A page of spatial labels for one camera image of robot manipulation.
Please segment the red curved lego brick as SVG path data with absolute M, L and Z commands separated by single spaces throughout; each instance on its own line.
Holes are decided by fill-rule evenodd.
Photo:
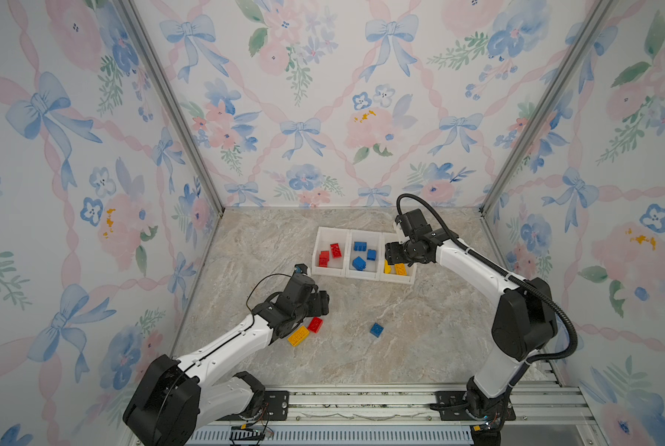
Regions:
M 332 243 L 330 245 L 330 256 L 334 259 L 338 259 L 338 258 L 343 257 L 343 251 L 342 251 L 341 245 L 339 245 L 339 243 Z

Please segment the small blue lego cube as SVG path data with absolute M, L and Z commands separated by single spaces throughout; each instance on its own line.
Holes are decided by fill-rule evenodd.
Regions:
M 384 327 L 382 327 L 382 325 L 379 325 L 379 323 L 375 323 L 371 327 L 371 334 L 376 338 L 379 338 L 382 335 L 382 332 L 384 332 Z

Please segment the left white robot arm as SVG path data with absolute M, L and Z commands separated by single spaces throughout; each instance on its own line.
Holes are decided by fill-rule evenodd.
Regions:
M 203 348 L 174 359 L 161 355 L 146 369 L 122 415 L 145 445 L 184 445 L 211 422 L 267 415 L 265 385 L 240 362 L 291 336 L 304 321 L 326 316 L 330 295 L 300 265 L 285 287 L 250 308 L 245 319 Z

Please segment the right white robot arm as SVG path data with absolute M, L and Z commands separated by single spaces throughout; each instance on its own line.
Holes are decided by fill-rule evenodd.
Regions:
M 462 277 L 495 306 L 494 347 L 466 385 L 462 404 L 476 419 L 500 416 L 510 391 L 530 367 L 529 359 L 557 334 L 553 309 L 534 292 L 548 293 L 541 279 L 527 281 L 490 261 L 459 238 L 433 229 L 420 209 L 395 218 L 398 242 L 385 246 L 391 265 L 436 263 Z

